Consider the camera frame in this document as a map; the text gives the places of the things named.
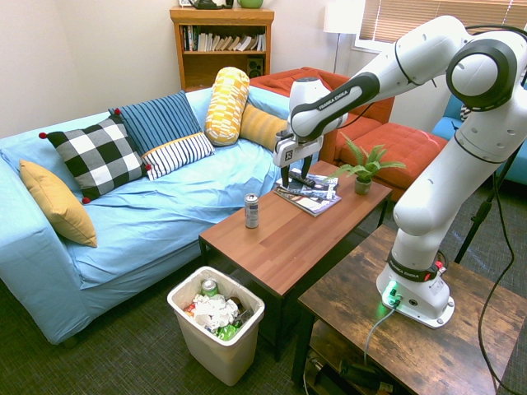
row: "blue chair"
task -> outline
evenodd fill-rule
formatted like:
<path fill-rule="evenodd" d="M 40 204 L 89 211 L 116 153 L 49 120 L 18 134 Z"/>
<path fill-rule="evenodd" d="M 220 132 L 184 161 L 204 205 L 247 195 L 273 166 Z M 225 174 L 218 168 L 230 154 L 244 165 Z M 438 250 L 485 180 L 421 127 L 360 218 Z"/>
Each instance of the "blue chair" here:
<path fill-rule="evenodd" d="M 461 105 L 463 105 L 461 100 L 452 95 L 446 105 L 443 118 L 439 120 L 431 133 L 443 137 L 445 140 L 450 140 L 454 136 L 455 129 L 463 124 L 460 115 Z M 501 165 L 498 169 L 498 174 L 501 172 L 501 169 L 503 169 L 503 166 L 504 165 Z M 522 144 L 505 179 L 527 185 L 527 144 Z"/>

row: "franka emika logo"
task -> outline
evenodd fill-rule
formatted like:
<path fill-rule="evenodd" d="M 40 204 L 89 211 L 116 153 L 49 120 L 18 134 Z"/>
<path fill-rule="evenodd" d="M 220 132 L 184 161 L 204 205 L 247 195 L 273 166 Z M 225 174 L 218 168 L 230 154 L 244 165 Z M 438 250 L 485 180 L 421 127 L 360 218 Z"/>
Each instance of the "franka emika logo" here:
<path fill-rule="evenodd" d="M 325 103 L 319 105 L 319 110 L 325 109 L 327 106 L 333 104 L 335 101 L 341 100 L 344 96 L 346 96 L 348 94 L 349 94 L 349 89 L 346 89 L 346 90 L 340 92 L 335 97 L 332 97 L 331 99 L 329 99 Z"/>

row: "green plant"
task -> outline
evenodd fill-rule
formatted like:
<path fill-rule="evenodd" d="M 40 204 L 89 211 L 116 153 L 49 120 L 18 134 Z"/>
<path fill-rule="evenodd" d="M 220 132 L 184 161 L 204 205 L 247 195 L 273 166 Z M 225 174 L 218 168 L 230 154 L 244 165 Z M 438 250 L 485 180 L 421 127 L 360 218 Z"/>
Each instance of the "green plant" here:
<path fill-rule="evenodd" d="M 346 138 L 346 144 L 349 149 L 353 152 L 353 155 L 357 159 L 356 165 L 345 164 L 340 166 L 333 174 L 328 178 L 338 177 L 341 174 L 347 173 L 349 177 L 352 174 L 357 175 L 357 179 L 364 183 L 368 184 L 373 176 L 377 174 L 380 169 L 386 169 L 388 167 L 399 167 L 401 169 L 406 169 L 406 165 L 398 161 L 389 161 L 389 162 L 380 162 L 387 149 L 383 149 L 383 145 L 374 146 L 371 152 L 368 153 L 364 148 L 357 146 L 351 138 L 346 136 L 344 133 L 341 134 Z"/>

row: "window blinds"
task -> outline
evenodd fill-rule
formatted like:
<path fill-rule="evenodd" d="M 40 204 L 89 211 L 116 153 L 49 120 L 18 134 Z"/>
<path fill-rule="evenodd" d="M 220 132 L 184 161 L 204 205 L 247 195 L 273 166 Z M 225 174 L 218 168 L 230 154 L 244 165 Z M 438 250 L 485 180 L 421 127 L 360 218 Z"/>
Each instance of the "window blinds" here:
<path fill-rule="evenodd" d="M 455 16 L 465 26 L 507 25 L 524 29 L 527 0 L 366 0 L 360 38 L 393 43 L 442 15 Z"/>

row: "speaker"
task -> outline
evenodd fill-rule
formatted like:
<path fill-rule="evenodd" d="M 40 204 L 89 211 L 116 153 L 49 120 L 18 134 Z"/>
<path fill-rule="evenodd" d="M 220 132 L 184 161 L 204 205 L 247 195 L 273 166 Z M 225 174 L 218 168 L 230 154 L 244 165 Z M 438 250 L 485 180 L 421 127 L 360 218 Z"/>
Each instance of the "speaker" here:
<path fill-rule="evenodd" d="M 249 78 L 260 77 L 264 74 L 264 60 L 261 58 L 247 59 L 247 75 Z"/>

